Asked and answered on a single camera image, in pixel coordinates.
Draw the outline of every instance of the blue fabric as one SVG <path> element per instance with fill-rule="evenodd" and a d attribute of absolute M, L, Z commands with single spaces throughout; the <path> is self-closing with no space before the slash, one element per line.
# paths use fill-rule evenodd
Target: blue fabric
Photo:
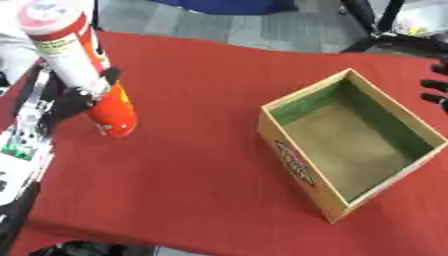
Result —
<path fill-rule="evenodd" d="M 260 15 L 296 10 L 294 0 L 155 0 L 210 14 Z"/>

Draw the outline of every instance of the box label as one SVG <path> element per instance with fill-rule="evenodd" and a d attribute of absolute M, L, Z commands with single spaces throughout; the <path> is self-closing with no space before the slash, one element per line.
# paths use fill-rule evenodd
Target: box label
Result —
<path fill-rule="evenodd" d="M 309 175 L 306 165 L 302 161 L 300 161 L 299 153 L 288 148 L 281 141 L 275 140 L 274 142 L 280 150 L 282 161 L 287 166 L 288 171 L 295 177 L 298 177 L 309 185 L 314 186 L 315 182 Z"/>

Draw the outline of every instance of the table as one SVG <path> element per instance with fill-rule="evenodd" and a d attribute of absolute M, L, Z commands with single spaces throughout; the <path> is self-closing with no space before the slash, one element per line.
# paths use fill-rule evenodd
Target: table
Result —
<path fill-rule="evenodd" d="M 260 105 L 352 67 L 447 135 L 446 115 L 419 99 L 420 79 L 441 78 L 432 60 L 101 39 L 124 70 L 139 126 L 123 139 L 101 137 L 85 116 L 58 127 L 55 161 L 12 255 L 69 239 L 225 255 L 448 253 L 448 151 L 330 225 L 256 133 Z"/>

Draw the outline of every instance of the gray floor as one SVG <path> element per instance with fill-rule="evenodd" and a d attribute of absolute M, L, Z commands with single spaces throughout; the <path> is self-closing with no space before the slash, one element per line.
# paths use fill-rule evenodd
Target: gray floor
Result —
<path fill-rule="evenodd" d="M 100 0 L 108 31 L 198 38 L 254 48 L 338 52 L 365 32 L 337 10 L 339 0 L 297 0 L 299 11 L 264 16 L 194 13 L 148 0 Z"/>

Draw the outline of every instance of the black chair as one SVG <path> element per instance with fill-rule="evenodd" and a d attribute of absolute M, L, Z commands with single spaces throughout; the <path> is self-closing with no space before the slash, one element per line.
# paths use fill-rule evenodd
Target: black chair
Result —
<path fill-rule="evenodd" d="M 368 36 L 342 52 L 365 52 L 375 45 L 411 48 L 429 54 L 448 54 L 448 44 L 433 37 L 415 37 L 393 32 L 392 27 L 405 0 L 390 0 L 382 17 L 376 22 L 368 0 L 342 0 L 343 7 L 355 17 Z"/>

